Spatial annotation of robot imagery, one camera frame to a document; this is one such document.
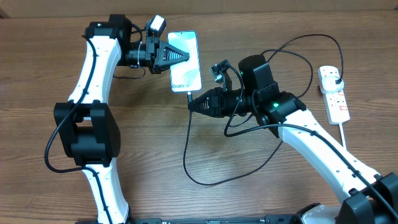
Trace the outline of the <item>Galaxy smartphone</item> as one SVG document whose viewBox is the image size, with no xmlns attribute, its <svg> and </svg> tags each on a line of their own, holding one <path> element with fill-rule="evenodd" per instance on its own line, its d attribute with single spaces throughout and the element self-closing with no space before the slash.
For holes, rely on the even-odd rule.
<svg viewBox="0 0 398 224">
<path fill-rule="evenodd" d="M 188 92 L 201 90 L 200 58 L 197 33 L 194 30 L 168 33 L 168 43 L 189 54 L 189 59 L 170 67 L 171 90 Z"/>
</svg>

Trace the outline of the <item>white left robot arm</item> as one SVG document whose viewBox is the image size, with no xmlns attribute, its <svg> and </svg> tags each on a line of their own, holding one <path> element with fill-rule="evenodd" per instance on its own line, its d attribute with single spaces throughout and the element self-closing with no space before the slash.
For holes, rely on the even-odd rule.
<svg viewBox="0 0 398 224">
<path fill-rule="evenodd" d="M 45 164 L 59 172 L 50 165 L 49 150 L 60 136 L 65 154 L 76 164 L 64 171 L 80 170 L 86 175 L 98 209 L 96 223 L 132 222 L 116 165 L 121 133 L 109 108 L 116 67 L 160 74 L 190 58 L 187 52 L 160 40 L 165 27 L 166 20 L 160 15 L 147 21 L 144 28 L 124 14 L 91 22 L 83 34 L 86 56 L 78 83 L 68 101 L 56 103 L 53 109 L 57 127 L 45 148 Z"/>
</svg>

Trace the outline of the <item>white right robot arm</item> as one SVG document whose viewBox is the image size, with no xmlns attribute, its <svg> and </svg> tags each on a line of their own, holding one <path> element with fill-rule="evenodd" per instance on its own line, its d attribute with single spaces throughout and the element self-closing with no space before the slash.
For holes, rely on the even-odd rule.
<svg viewBox="0 0 398 224">
<path fill-rule="evenodd" d="M 231 65 L 222 61 L 210 69 L 218 88 L 190 98 L 190 112 L 213 118 L 251 113 L 257 129 L 273 135 L 298 151 L 325 179 L 339 207 L 313 203 L 294 214 L 267 215 L 266 223 L 396 223 L 397 176 L 380 175 L 350 154 L 316 121 L 295 95 L 280 91 L 263 55 L 242 59 L 235 69 L 240 89 L 232 89 Z"/>
</svg>

